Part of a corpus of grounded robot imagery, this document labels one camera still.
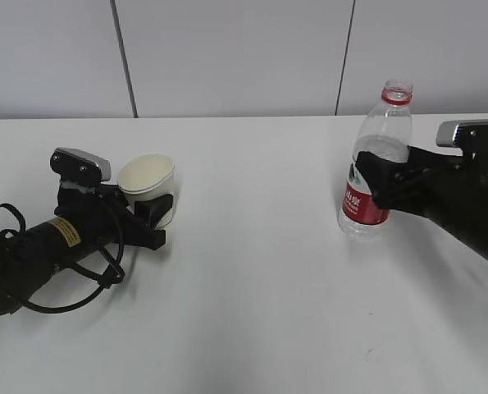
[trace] black cable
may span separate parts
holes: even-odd
[[[116,272],[116,278],[118,278],[119,282],[121,282],[121,280],[125,276],[125,272],[123,271],[123,268],[121,268],[121,266],[120,266],[121,259],[123,258],[123,253],[124,253],[124,249],[125,249],[125,241],[124,241],[124,237],[123,237],[123,231],[121,229],[120,220],[118,219],[116,213],[104,201],[100,200],[100,204],[112,216],[112,220],[113,220],[113,222],[116,226],[116,229],[118,231],[118,252],[116,255],[116,259],[113,259],[112,256],[108,253],[107,250],[105,250],[105,248],[102,245],[98,245],[98,250],[100,250],[100,253],[102,253],[103,257],[105,258],[105,260],[109,264],[109,267],[106,268],[102,277],[105,277],[107,271],[112,268]],[[1,204],[0,208],[6,208],[12,214],[14,214],[14,216],[16,217],[18,222],[20,223],[20,232],[25,231],[25,219],[23,218],[23,215],[20,213],[20,211],[16,207],[14,207],[13,205],[10,205],[10,204]],[[0,278],[0,287],[13,300],[18,302],[22,306],[25,306],[27,309],[33,310],[34,312],[40,312],[41,314],[64,314],[66,312],[71,312],[72,310],[75,310],[75,309],[81,308],[82,306],[87,305],[90,301],[94,300],[97,296],[100,295],[100,293],[103,291],[103,289],[105,289],[106,285],[100,283],[98,288],[95,291],[93,291],[88,297],[84,298],[83,300],[76,302],[74,304],[70,304],[70,305],[66,305],[66,306],[58,306],[58,307],[49,307],[49,306],[37,305],[34,302],[25,300],[20,295],[17,295],[13,291],[10,291],[7,288],[7,286],[5,286],[4,281],[1,278]]]

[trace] black wire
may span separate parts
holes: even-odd
[[[105,203],[104,201],[100,200],[100,204],[108,211],[108,213],[112,216],[112,220],[116,226],[116,229],[118,231],[118,253],[116,255],[116,259],[112,260],[113,264],[111,261],[109,261],[107,258],[107,262],[109,265],[113,266],[115,271],[117,271],[117,267],[120,267],[121,259],[123,258],[123,253],[124,253],[124,248],[125,248],[125,242],[124,242],[124,237],[123,237],[123,231],[121,230],[121,224],[120,220],[118,219],[116,213]],[[18,219],[18,222],[20,222],[20,231],[24,231],[24,227],[22,226],[22,223],[25,222],[25,219],[23,218],[23,215],[17,210],[16,207],[10,205],[10,204],[1,204],[0,207],[8,209],[11,213],[16,216]],[[21,304],[22,306],[25,306],[27,309],[31,309],[34,312],[40,312],[41,314],[64,314],[66,312],[71,312],[72,310],[81,308],[82,306],[87,305],[90,301],[94,300],[96,297],[100,295],[100,293],[103,291],[105,288],[104,285],[100,284],[98,288],[93,291],[88,297],[84,298],[83,300],[76,302],[74,304],[66,305],[66,306],[58,306],[58,307],[49,307],[49,306],[42,306],[42,305],[37,305],[34,302],[25,300],[22,298],[20,295],[16,295],[13,291],[10,291],[7,286],[5,286],[4,281],[0,278],[0,287],[7,293],[9,297],[11,297],[13,300]]]

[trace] white wall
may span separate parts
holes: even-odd
[[[329,115],[351,0],[116,0],[141,117]]]
[[[353,0],[116,0],[141,117],[335,111]],[[357,0],[339,114],[391,77],[488,112],[488,0]],[[132,117],[110,0],[0,0],[0,118]]]
[[[108,0],[0,0],[9,117],[132,117]]]
[[[339,114],[391,77],[414,83],[415,113],[488,112],[488,0],[357,0]]]

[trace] bottle neck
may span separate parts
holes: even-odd
[[[406,106],[411,103],[411,99],[413,98],[412,94],[408,94],[404,97],[392,97],[394,96],[391,91],[383,90],[382,91],[382,100],[388,104],[395,105],[397,107]]]

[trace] cup rim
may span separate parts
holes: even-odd
[[[142,154],[141,156],[138,156],[137,158],[142,158],[143,156],[150,156],[150,155],[153,155],[153,154],[158,154],[158,155],[161,155],[161,156],[165,156],[166,158],[169,158],[171,160],[171,170],[169,170],[169,172],[167,173],[167,175],[165,175],[160,181],[156,182],[155,184],[153,185],[150,185],[150,186],[147,186],[143,189],[136,189],[136,190],[129,190],[129,189],[126,189],[124,187],[121,187],[120,185],[120,174],[121,174],[121,171],[123,171],[123,168],[120,170],[120,173],[118,173],[118,176],[116,177],[116,183],[118,184],[118,187],[120,188],[120,190],[128,195],[141,195],[143,193],[147,193],[148,191],[151,191],[151,190],[154,190],[156,189],[157,187],[159,187],[163,182],[167,181],[171,176],[174,175],[174,172],[175,172],[175,162],[174,160],[164,154],[164,153],[146,153],[146,154]],[[132,161],[136,160],[137,158],[134,158],[133,160],[131,160],[129,163],[127,163],[125,166],[128,166]]]

